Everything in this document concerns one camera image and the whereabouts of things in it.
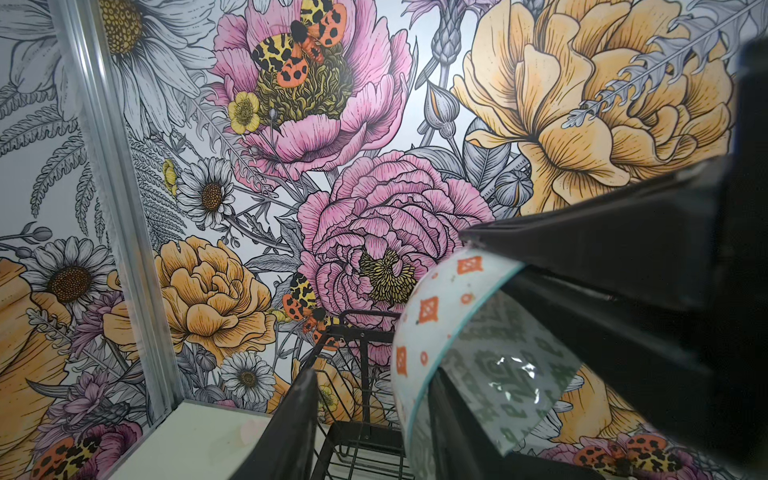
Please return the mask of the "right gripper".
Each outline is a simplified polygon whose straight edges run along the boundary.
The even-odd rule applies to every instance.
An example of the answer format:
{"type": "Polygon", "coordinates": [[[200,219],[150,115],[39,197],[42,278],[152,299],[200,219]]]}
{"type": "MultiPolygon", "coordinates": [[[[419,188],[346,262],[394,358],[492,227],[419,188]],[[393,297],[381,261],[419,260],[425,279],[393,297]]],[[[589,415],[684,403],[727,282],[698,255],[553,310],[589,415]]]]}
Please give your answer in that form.
{"type": "Polygon", "coordinates": [[[735,147],[465,238],[518,260],[505,284],[654,427],[767,475],[767,42],[740,56],[735,147]]]}

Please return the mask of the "green patterned bowl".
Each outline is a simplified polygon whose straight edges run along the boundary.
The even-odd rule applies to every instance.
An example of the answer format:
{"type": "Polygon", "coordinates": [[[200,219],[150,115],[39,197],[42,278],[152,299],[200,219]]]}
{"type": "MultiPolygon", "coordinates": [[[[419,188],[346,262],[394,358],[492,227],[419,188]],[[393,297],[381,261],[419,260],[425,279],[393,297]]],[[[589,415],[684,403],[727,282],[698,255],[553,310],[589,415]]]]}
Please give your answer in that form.
{"type": "Polygon", "coordinates": [[[553,446],[580,360],[503,285],[523,263],[464,247],[418,282],[396,325],[391,381],[410,467],[436,476],[428,385],[444,369],[499,453],[553,446]]]}

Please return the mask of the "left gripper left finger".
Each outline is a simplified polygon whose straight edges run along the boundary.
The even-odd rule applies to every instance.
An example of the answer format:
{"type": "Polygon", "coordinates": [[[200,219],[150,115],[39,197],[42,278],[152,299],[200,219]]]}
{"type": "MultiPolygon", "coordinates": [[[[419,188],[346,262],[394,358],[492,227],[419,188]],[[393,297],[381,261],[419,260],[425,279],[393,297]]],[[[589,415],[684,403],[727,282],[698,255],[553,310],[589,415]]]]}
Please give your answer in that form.
{"type": "Polygon", "coordinates": [[[317,432],[319,387],[315,371],[304,369],[253,450],[232,480],[310,479],[317,432]]]}

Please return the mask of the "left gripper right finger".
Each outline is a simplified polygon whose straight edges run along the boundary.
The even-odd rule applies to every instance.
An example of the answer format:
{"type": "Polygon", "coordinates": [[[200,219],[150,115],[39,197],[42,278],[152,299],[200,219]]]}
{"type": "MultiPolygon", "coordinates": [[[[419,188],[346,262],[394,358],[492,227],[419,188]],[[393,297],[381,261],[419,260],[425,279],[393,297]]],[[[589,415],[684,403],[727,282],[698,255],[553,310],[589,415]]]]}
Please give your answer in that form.
{"type": "Polygon", "coordinates": [[[428,390],[430,431],[438,479],[521,479],[498,452],[444,369],[428,390]]]}

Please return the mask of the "black wire dish rack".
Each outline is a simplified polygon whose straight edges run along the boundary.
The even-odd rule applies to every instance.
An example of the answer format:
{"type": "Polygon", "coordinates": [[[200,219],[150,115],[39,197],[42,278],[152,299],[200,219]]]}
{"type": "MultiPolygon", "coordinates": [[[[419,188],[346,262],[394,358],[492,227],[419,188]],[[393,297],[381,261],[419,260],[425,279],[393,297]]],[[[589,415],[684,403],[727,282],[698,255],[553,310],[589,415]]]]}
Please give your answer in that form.
{"type": "Polygon", "coordinates": [[[346,310],[308,325],[302,370],[317,375],[317,434],[310,479],[413,479],[390,372],[375,355],[393,343],[400,315],[346,310]]]}

